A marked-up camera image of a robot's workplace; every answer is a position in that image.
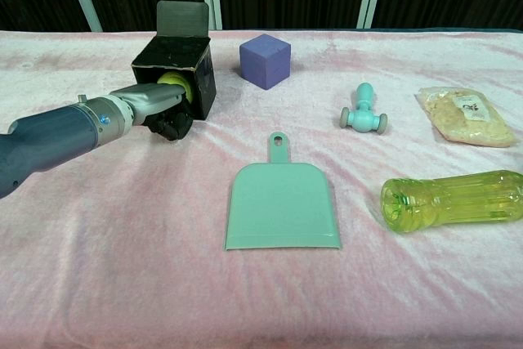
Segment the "dark left robot hand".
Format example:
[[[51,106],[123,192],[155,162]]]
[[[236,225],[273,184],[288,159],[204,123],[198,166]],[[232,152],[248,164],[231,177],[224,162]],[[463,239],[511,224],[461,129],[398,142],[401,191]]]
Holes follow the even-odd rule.
[[[180,84],[138,83],[110,93],[132,109],[133,124],[147,127],[168,141],[183,139],[194,116]]]

